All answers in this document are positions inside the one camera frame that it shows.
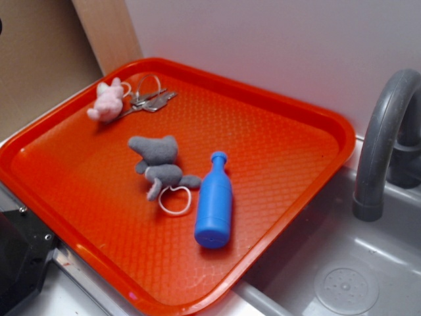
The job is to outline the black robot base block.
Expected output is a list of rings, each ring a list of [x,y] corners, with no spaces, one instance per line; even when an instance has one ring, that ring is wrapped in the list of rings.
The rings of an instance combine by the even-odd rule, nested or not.
[[[1,212],[2,315],[16,313],[41,293],[57,242],[27,207]]]

